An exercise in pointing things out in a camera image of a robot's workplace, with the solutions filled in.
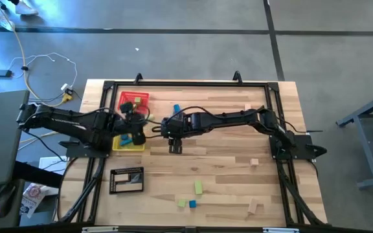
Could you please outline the silver metal bracket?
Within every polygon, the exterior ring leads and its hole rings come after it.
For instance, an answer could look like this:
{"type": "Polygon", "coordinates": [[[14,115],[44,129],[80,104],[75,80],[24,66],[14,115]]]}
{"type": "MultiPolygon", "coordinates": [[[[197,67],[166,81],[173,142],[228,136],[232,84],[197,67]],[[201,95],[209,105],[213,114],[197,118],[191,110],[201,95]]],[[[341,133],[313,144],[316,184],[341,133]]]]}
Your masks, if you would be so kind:
{"type": "Polygon", "coordinates": [[[265,227],[263,228],[263,233],[300,233],[297,228],[273,228],[265,227]]]}
{"type": "Polygon", "coordinates": [[[81,233],[115,233],[119,228],[114,226],[83,227],[81,233]]]}

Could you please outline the black computer mouse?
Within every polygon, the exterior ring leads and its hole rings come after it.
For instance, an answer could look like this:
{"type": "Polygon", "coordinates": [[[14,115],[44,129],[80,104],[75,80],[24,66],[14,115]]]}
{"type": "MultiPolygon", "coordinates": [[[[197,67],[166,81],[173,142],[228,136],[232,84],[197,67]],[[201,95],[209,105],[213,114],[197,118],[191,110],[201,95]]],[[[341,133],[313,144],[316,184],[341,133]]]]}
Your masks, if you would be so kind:
{"type": "Polygon", "coordinates": [[[12,207],[16,186],[8,183],[0,189],[0,218],[5,217],[12,207]]]}

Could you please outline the black plastic basket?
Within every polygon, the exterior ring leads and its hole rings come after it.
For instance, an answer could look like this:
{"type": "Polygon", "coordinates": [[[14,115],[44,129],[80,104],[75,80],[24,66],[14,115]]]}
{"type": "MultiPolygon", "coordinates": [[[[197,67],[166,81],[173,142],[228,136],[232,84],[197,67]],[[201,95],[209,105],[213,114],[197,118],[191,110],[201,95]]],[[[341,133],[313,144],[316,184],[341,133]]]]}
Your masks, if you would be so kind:
{"type": "Polygon", "coordinates": [[[139,191],[131,191],[131,192],[142,192],[144,190],[144,168],[143,167],[135,167],[135,168],[121,168],[121,169],[114,169],[110,171],[109,176],[109,193],[110,194],[120,194],[120,193],[129,193],[129,192],[117,192],[116,185],[117,184],[127,184],[127,183],[142,183],[143,189],[139,191]],[[114,176],[119,174],[129,174],[130,181],[125,183],[116,183],[114,181],[114,176]]]}

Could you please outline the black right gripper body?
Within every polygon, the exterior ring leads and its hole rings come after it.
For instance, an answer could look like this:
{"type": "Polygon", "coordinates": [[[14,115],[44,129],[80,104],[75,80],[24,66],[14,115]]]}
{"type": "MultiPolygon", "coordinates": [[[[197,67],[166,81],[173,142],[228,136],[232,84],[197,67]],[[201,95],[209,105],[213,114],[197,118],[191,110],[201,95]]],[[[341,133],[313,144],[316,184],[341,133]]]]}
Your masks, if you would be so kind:
{"type": "Polygon", "coordinates": [[[191,137],[191,114],[176,113],[163,118],[161,122],[161,136],[164,138],[183,139],[191,137]]]}

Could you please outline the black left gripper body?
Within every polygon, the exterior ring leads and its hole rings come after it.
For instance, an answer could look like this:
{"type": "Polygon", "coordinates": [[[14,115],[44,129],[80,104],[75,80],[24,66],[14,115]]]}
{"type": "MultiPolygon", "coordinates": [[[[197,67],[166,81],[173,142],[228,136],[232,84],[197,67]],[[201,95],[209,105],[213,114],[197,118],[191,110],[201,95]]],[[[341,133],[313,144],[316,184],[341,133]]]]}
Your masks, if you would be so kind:
{"type": "Polygon", "coordinates": [[[126,113],[122,134],[130,134],[134,145],[142,145],[146,142],[146,136],[143,130],[145,124],[145,117],[143,114],[137,112],[126,113]]]}

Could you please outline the red plastic basket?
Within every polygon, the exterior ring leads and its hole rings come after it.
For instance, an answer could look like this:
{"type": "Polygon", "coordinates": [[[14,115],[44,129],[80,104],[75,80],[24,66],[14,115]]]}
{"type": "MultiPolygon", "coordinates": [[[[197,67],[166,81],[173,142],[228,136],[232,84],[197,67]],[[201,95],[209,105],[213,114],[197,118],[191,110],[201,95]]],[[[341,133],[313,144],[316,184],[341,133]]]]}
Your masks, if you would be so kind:
{"type": "Polygon", "coordinates": [[[132,102],[135,107],[134,112],[147,115],[149,97],[150,95],[148,93],[122,91],[120,93],[119,104],[117,109],[118,111],[120,111],[120,104],[123,104],[125,102],[132,102]],[[141,97],[141,103],[136,104],[134,101],[135,97],[141,97]]]}

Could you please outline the printed paper bag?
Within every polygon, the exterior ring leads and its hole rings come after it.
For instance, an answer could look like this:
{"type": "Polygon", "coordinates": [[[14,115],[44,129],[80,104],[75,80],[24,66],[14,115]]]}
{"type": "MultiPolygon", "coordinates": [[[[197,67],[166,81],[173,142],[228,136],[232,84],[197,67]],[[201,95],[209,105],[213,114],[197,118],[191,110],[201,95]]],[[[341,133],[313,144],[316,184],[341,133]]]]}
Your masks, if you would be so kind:
{"type": "Polygon", "coordinates": [[[31,183],[23,192],[20,214],[31,218],[42,200],[48,195],[57,195],[58,189],[42,184],[31,183]]]}

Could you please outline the white paper sheet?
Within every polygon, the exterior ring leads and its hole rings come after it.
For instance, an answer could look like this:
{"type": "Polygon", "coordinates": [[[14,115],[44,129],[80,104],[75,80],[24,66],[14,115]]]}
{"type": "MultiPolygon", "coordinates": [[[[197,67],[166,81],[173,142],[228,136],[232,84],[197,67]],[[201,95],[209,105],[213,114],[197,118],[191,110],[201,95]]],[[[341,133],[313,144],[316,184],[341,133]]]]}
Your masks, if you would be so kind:
{"type": "Polygon", "coordinates": [[[40,158],[38,168],[47,170],[48,172],[63,172],[66,168],[68,159],[66,156],[58,157],[42,157],[40,158]]]}

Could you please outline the black aluminium table frame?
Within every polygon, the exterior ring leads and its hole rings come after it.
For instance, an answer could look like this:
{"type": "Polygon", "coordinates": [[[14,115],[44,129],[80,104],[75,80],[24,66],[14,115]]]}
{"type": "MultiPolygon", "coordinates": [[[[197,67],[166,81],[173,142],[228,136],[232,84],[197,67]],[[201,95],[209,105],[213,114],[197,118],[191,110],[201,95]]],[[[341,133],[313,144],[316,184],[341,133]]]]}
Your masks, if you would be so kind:
{"type": "MultiPolygon", "coordinates": [[[[148,93],[149,108],[157,120],[169,116],[175,104],[189,113],[203,107],[228,113],[265,106],[282,115],[291,127],[305,130],[295,82],[210,80],[88,80],[81,111],[118,102],[122,91],[148,93]]],[[[249,126],[215,129],[183,141],[183,152],[168,151],[165,139],[145,129],[144,151],[114,151],[106,159],[97,207],[85,214],[97,225],[283,227],[283,198],[269,139],[249,126]],[[250,160],[258,159],[258,166],[250,160]],[[109,193],[110,171],[144,168],[144,190],[109,193]],[[203,193],[196,195],[194,181],[203,193]],[[256,214],[248,214],[251,198],[256,214]],[[178,206],[184,199],[185,207],[178,206]],[[190,208],[189,201],[196,207],[190,208]]]]}

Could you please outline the person's foot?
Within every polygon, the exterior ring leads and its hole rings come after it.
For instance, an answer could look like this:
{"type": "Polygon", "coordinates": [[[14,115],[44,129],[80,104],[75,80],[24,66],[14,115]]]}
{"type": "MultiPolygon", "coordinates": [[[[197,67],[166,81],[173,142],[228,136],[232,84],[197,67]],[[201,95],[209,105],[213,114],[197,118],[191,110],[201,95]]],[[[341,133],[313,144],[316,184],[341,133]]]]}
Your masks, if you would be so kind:
{"type": "Polygon", "coordinates": [[[24,2],[23,0],[15,0],[14,5],[16,14],[22,16],[36,16],[39,14],[36,9],[28,6],[28,4],[26,4],[26,2],[24,2]]]}
{"type": "Polygon", "coordinates": [[[15,24],[11,20],[7,19],[5,16],[0,16],[0,26],[8,31],[15,31],[15,24]]]}

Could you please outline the yellow plastic basket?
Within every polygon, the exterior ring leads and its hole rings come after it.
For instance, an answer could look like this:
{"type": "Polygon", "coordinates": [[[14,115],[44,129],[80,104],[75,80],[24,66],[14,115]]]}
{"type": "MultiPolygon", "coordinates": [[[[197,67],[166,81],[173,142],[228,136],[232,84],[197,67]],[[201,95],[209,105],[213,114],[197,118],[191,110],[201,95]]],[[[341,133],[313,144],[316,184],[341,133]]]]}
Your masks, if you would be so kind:
{"type": "MultiPolygon", "coordinates": [[[[129,136],[129,140],[132,140],[132,137],[130,134],[126,134],[129,136]]],[[[113,151],[144,151],[145,149],[145,144],[142,145],[134,145],[133,141],[131,144],[125,145],[125,146],[120,146],[119,143],[122,139],[120,136],[116,136],[113,138],[113,145],[112,145],[112,150],[113,151]]]]}

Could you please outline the black desk support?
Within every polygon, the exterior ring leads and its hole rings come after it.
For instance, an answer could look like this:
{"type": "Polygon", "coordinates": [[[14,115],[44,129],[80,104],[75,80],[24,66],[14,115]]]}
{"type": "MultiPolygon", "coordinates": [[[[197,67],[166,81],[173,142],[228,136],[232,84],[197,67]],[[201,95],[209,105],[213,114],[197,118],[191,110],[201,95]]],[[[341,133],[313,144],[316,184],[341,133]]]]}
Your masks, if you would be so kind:
{"type": "Polygon", "coordinates": [[[27,182],[42,184],[45,186],[59,188],[62,181],[62,175],[55,172],[31,166],[24,162],[16,161],[12,173],[12,179],[23,179],[27,182]]]}

